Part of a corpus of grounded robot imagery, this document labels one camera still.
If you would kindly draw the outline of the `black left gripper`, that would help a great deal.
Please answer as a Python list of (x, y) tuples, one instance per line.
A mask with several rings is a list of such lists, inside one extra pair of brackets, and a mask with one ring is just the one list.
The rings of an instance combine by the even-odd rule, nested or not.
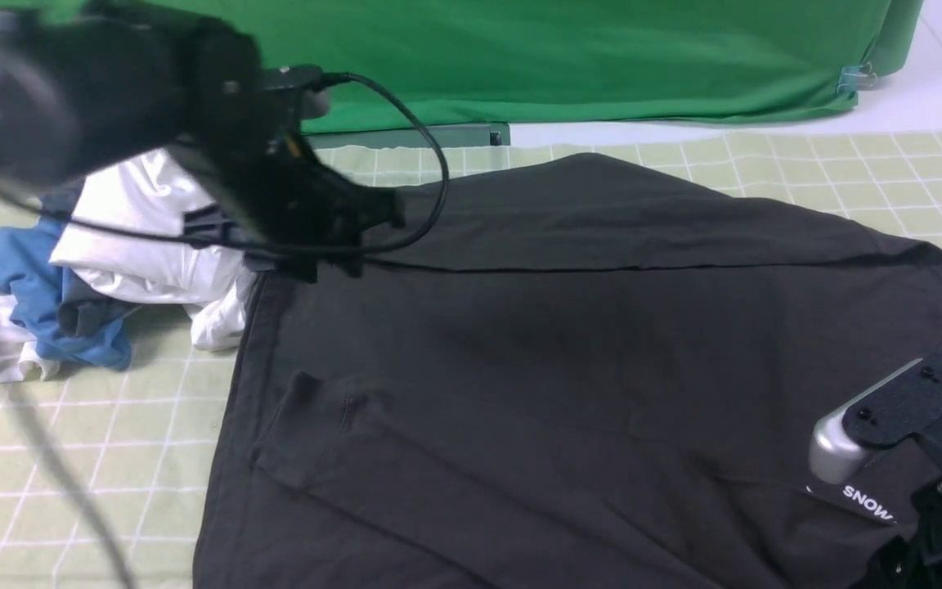
[(315, 65), (266, 70), (257, 42), (214, 16), (169, 35), (186, 85), (186, 131), (169, 154), (210, 194), (249, 247), (254, 273), (317, 283), (333, 266), (364, 269), (364, 232), (403, 228), (395, 189), (356, 187), (322, 164), (302, 135), (299, 98), (339, 82)]

